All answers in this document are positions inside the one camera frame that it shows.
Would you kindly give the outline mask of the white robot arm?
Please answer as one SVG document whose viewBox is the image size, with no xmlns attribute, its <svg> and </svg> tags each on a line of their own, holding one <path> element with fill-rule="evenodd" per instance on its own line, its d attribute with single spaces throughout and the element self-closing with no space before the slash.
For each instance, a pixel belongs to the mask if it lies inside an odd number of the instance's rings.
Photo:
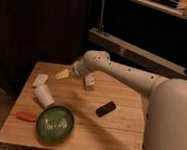
<svg viewBox="0 0 187 150">
<path fill-rule="evenodd" d="M 148 99 L 142 150 L 187 150 L 187 80 L 113 62 L 107 52 L 91 50 L 56 77 L 82 78 L 103 71 Z"/>
</svg>

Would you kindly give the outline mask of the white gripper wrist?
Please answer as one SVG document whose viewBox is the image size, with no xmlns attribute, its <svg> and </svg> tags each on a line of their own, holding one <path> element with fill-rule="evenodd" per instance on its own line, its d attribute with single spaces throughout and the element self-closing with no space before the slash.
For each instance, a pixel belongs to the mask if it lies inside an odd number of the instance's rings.
<svg viewBox="0 0 187 150">
<path fill-rule="evenodd" d="M 70 69 L 64 69 L 61 70 L 56 74 L 56 79 L 67 79 L 70 77 L 70 74 L 74 78 L 79 78 L 83 76 L 84 72 L 84 63 L 82 61 L 76 61 L 73 63 L 70 67 Z M 84 86 L 86 90 L 94 90 L 95 89 L 95 83 L 94 83 L 94 78 L 91 74 L 89 74 L 87 77 L 84 79 Z"/>
</svg>

